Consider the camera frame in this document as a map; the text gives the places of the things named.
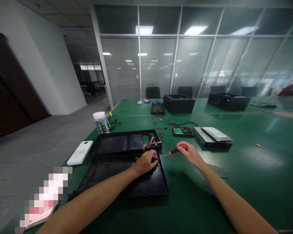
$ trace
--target forearm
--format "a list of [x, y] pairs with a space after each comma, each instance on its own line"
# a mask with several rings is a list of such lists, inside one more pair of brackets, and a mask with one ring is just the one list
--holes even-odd
[[93, 186], [54, 213], [37, 233], [79, 233], [137, 177], [129, 168]]
[[214, 191], [237, 233], [277, 233], [273, 227], [207, 164], [197, 167]]

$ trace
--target hand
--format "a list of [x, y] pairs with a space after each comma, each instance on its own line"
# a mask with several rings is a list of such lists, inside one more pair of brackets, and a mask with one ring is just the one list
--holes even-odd
[[151, 163], [152, 158], [158, 159], [156, 151], [153, 149], [142, 154], [132, 168], [141, 176], [157, 165], [158, 160]]
[[[186, 145], [187, 150], [180, 147], [180, 145]], [[206, 163], [203, 161], [199, 153], [196, 151], [195, 147], [185, 141], [181, 141], [176, 145], [177, 149], [180, 151], [182, 155], [186, 157], [186, 159], [195, 167], [200, 169], [202, 166], [204, 166]]]

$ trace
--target ceiling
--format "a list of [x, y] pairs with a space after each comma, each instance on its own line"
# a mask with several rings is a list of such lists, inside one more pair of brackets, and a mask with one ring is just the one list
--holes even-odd
[[89, 3], [155, 6], [293, 7], [293, 0], [17, 0], [61, 28], [75, 64], [100, 64]]
[[75, 64], [101, 64], [89, 0], [17, 0], [61, 28]]

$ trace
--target circuit board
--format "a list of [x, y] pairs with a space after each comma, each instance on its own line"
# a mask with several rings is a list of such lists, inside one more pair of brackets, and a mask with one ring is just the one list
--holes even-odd
[[188, 127], [172, 127], [172, 133], [177, 137], [194, 137], [194, 134]]

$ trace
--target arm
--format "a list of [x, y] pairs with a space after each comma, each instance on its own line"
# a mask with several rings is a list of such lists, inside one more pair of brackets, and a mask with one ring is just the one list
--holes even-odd
[[157, 165], [155, 150], [145, 152], [126, 171], [108, 178], [55, 212], [37, 233], [79, 233], [95, 220], [117, 196], [136, 178]]
[[[182, 144], [187, 145], [187, 151], [179, 147]], [[250, 204], [203, 161], [193, 145], [181, 141], [177, 144], [177, 147], [186, 159], [202, 173], [212, 187], [237, 233], [277, 233]]]

